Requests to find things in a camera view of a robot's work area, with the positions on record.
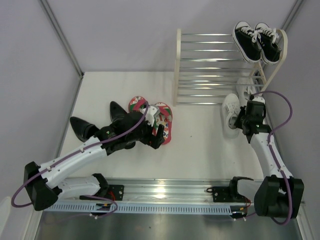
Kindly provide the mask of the aluminium mounting rail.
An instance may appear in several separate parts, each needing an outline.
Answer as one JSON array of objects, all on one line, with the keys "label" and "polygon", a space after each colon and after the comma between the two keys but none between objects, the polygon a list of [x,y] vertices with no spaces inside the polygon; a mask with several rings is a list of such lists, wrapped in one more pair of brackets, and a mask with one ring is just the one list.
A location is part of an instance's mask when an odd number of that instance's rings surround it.
[{"label": "aluminium mounting rail", "polygon": [[229,187],[227,179],[130,179],[107,178],[109,185],[124,185],[124,196],[117,203],[129,204],[178,204],[178,205],[231,205],[254,206],[254,194],[261,180],[239,180],[238,193],[247,198],[248,203],[214,202],[211,187]]}]

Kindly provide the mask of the right black canvas sneaker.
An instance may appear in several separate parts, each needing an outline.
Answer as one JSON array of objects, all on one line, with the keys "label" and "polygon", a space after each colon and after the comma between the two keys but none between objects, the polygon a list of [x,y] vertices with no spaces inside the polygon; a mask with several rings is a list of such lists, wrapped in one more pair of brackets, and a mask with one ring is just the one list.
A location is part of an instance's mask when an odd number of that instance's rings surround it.
[{"label": "right black canvas sneaker", "polygon": [[278,63],[282,49],[277,43],[279,38],[277,29],[260,22],[255,26],[255,30],[260,34],[258,43],[261,47],[262,60],[269,65]]}]

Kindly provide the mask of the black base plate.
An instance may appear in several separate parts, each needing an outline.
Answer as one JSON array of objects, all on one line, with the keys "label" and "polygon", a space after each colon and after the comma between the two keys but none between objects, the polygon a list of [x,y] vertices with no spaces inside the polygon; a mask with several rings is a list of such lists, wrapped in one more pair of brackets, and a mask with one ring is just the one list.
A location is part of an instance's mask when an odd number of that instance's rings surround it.
[{"label": "black base plate", "polygon": [[111,184],[107,190],[106,198],[113,201],[122,201],[124,198],[125,186],[119,184]]},{"label": "black base plate", "polygon": [[213,186],[206,189],[214,203],[248,203],[248,199],[230,186]]}]

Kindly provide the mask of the left aluminium frame post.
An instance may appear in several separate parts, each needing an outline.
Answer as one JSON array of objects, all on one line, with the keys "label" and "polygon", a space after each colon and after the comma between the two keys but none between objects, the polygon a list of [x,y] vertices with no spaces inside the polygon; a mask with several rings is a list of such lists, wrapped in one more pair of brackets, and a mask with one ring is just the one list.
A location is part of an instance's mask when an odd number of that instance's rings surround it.
[{"label": "left aluminium frame post", "polygon": [[64,31],[54,13],[54,11],[52,10],[50,3],[48,0],[39,0],[38,1],[44,14],[46,15],[54,33],[56,34],[60,44],[62,45],[64,52],[66,54],[66,56],[69,58],[76,74],[78,75],[78,77],[80,79],[83,78],[84,72],[82,71],[80,64],[64,34]]}]

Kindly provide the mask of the cream shoe rack chrome bars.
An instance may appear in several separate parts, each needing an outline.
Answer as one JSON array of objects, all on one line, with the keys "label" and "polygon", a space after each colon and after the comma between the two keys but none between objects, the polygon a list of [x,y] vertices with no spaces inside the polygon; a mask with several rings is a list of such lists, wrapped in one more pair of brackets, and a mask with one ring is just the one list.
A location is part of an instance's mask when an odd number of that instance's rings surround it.
[{"label": "cream shoe rack chrome bars", "polygon": [[282,51],[271,73],[263,61],[244,59],[231,34],[176,32],[176,57],[173,75],[173,105],[219,105],[235,93],[240,79],[249,79],[248,87],[265,91],[288,54],[288,36],[276,30]]}]

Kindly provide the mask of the white sneaker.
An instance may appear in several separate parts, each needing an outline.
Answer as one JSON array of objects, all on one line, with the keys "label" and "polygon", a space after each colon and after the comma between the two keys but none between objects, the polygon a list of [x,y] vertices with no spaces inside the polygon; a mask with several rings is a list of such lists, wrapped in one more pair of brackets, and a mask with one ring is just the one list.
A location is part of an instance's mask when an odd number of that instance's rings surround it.
[{"label": "white sneaker", "polygon": [[240,113],[240,101],[236,94],[228,94],[222,103],[222,130],[226,138],[234,139],[239,135],[239,129],[235,126],[235,122]]},{"label": "white sneaker", "polygon": [[250,95],[256,93],[254,82],[251,78],[239,78],[236,83],[236,91],[241,107],[247,105]]}]

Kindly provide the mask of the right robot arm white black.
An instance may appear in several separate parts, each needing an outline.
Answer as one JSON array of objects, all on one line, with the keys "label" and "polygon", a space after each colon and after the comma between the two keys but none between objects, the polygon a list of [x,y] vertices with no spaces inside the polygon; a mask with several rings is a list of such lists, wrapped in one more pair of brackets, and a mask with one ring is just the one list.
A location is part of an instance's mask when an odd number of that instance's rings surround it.
[{"label": "right robot arm white black", "polygon": [[260,186],[253,188],[254,210],[260,217],[295,219],[305,186],[285,166],[275,145],[272,130],[264,123],[265,117],[265,101],[257,96],[249,100],[246,106],[240,107],[235,121],[235,126],[253,148],[264,177]]}]

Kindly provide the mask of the red green flip-flop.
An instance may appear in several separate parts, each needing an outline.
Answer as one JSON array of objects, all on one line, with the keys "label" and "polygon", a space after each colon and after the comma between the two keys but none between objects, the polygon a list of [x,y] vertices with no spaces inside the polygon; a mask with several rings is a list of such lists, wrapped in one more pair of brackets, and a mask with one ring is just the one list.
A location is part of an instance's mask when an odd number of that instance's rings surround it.
[{"label": "red green flip-flop", "polygon": [[171,132],[172,132],[173,112],[171,108],[164,102],[157,102],[155,106],[159,108],[160,112],[155,117],[152,134],[156,135],[159,125],[163,125],[164,126],[164,130],[163,130],[164,143],[162,145],[166,145],[172,139]]},{"label": "red green flip-flop", "polygon": [[128,104],[129,112],[144,113],[147,106],[147,100],[142,96],[133,97]]}]

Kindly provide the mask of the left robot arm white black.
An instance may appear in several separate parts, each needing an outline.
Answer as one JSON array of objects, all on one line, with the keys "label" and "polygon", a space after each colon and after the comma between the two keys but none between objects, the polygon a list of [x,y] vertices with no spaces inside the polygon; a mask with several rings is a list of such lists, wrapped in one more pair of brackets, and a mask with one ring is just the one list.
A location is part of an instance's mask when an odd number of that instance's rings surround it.
[{"label": "left robot arm white black", "polygon": [[70,123],[83,144],[73,152],[37,165],[24,168],[24,183],[31,204],[42,211],[59,199],[79,197],[82,200],[103,200],[109,184],[100,173],[89,177],[70,178],[77,170],[116,151],[131,149],[136,142],[158,149],[165,141],[163,124],[148,120],[149,114],[140,111],[111,111],[111,124],[97,128],[81,118],[71,117]]}]

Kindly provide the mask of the left black canvas sneaker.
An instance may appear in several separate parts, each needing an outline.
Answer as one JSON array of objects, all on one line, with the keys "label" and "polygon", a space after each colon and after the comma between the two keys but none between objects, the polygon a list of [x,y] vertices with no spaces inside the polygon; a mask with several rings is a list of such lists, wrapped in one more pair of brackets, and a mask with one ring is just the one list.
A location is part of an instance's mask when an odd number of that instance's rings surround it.
[{"label": "left black canvas sneaker", "polygon": [[260,61],[262,48],[258,43],[258,39],[261,38],[261,35],[248,22],[238,22],[233,29],[232,37],[247,62],[257,63]]}]

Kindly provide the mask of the black canvas sneaker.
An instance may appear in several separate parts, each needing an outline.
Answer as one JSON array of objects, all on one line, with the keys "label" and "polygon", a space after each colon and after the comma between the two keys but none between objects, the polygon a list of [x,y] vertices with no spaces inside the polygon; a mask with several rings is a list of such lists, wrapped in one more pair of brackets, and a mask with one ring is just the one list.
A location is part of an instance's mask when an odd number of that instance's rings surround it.
[{"label": "black canvas sneaker", "polygon": [[278,63],[282,49],[277,43],[279,38],[277,29],[260,22],[255,26],[255,30],[260,34],[258,43],[261,47],[262,60],[269,65]]},{"label": "black canvas sneaker", "polygon": [[238,22],[233,29],[232,37],[247,62],[257,63],[260,61],[262,48],[258,43],[258,39],[261,38],[261,35],[248,22]]}]

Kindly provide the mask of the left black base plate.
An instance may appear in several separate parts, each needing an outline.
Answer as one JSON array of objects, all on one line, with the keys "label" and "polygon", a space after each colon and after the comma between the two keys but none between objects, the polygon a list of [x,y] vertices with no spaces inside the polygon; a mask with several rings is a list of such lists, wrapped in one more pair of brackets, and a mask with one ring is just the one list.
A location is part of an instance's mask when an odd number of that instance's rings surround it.
[{"label": "left black base plate", "polygon": [[111,184],[107,190],[106,198],[113,201],[122,201],[124,198],[125,186],[119,184]]}]

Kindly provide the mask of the aluminium frame post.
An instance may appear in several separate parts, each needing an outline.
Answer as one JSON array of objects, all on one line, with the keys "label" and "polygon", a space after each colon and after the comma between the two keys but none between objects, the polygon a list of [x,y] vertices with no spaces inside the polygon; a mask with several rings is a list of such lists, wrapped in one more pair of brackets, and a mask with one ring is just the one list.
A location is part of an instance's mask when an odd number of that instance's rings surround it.
[{"label": "aluminium frame post", "polygon": [[289,10],[288,14],[286,15],[283,23],[279,28],[280,30],[284,30],[286,32],[289,31],[306,2],[306,0],[294,1],[294,4],[292,5],[291,9]]},{"label": "aluminium frame post", "polygon": [[80,64],[64,34],[64,31],[54,13],[54,11],[52,10],[50,3],[48,0],[39,0],[38,1],[44,14],[46,15],[54,33],[56,34],[60,44],[62,45],[64,52],[66,54],[66,56],[69,58],[76,74],[78,75],[78,77],[80,79],[83,78],[84,72],[82,71]]}]

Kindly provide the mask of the right aluminium frame post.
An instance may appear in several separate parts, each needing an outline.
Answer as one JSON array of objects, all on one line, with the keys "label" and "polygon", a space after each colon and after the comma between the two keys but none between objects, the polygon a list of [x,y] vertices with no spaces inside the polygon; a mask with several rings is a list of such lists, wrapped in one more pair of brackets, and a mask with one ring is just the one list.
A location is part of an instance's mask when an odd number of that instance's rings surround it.
[{"label": "right aluminium frame post", "polygon": [[288,14],[286,15],[283,23],[279,28],[280,30],[284,30],[286,32],[289,31],[306,2],[306,0],[294,1],[294,4],[292,5],[291,9],[289,10]]}]

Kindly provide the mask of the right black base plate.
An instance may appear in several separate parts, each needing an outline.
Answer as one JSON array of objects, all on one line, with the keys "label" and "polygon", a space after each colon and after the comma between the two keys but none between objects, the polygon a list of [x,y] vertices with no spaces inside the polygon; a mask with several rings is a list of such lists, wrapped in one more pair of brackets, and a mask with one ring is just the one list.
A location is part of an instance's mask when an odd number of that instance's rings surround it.
[{"label": "right black base plate", "polygon": [[248,199],[230,186],[213,186],[206,189],[214,203],[248,203]]}]

